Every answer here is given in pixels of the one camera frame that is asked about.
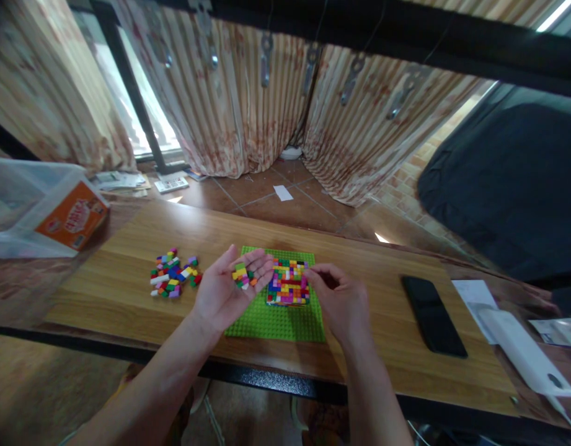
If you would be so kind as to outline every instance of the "tiled floor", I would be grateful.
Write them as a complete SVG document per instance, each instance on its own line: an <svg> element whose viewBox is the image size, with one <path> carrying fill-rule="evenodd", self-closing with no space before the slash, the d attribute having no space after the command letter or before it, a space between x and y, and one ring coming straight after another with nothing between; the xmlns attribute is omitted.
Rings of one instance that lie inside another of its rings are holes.
<svg viewBox="0 0 571 446"><path fill-rule="evenodd" d="M146 166L150 179L155 174ZM229 212L276 223L377 240L461 258L421 227L376 201L351 208L333 200L297 161L277 162L238 180L208 178L149 198ZM280 201L273 186L286 186ZM0 336L0 444L56 444L89 420L113 393L126 363ZM228 444L299 444L284 395L213 383L211 404ZM208 415L196 413L184 444L216 444Z"/></svg>
<svg viewBox="0 0 571 446"><path fill-rule="evenodd" d="M156 178L152 171L151 179ZM300 160L278 160L266 172L243 175L237 180L188 178L189 187L160 195L152 188L149 196L198 208L228 212L274 223L322 230L346 237L378 240L412 246L469 261L459 250L442 242L417 224L395 214L380 202L368 200L358 208L332 199ZM273 186L283 185L293 200L280 201Z"/></svg>

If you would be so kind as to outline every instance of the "white power bank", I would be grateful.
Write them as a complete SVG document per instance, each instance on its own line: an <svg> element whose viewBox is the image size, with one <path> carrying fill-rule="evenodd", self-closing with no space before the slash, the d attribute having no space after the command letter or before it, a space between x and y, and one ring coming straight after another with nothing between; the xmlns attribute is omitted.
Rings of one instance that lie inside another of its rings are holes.
<svg viewBox="0 0 571 446"><path fill-rule="evenodd" d="M571 396L571 386L509 312L483 308L479 315L525 383L542 395Z"/></svg>

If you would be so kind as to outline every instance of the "clear plastic container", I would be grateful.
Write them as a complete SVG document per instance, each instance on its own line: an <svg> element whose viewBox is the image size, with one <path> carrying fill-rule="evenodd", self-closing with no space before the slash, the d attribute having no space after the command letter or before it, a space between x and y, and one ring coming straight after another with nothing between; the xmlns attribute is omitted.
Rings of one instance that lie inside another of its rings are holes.
<svg viewBox="0 0 571 446"><path fill-rule="evenodd" d="M0 258L74 257L109 210L85 173L0 158Z"/></svg>

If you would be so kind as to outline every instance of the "green lego brick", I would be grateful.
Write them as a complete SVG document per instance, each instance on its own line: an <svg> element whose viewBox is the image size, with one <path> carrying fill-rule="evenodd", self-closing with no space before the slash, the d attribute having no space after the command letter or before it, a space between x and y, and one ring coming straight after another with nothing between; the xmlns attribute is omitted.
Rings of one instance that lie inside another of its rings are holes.
<svg viewBox="0 0 571 446"><path fill-rule="evenodd" d="M255 247L242 247L242 255ZM314 254L265 249L275 258L307 261L314 265ZM260 291L244 314L225 331L226 336L244 338L285 339L300 342L324 342L321 306L310 287L310 303L302 307L274 307L267 305L268 286Z"/></svg>

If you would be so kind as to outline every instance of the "black phone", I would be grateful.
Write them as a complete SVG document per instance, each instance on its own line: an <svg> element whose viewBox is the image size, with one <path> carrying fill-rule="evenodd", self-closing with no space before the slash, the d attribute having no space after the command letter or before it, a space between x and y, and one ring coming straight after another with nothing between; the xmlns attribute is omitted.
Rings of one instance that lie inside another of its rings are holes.
<svg viewBox="0 0 571 446"><path fill-rule="evenodd" d="M401 282L428 348L434 353L466 358L465 346L434 284L411 276L402 276Z"/></svg>

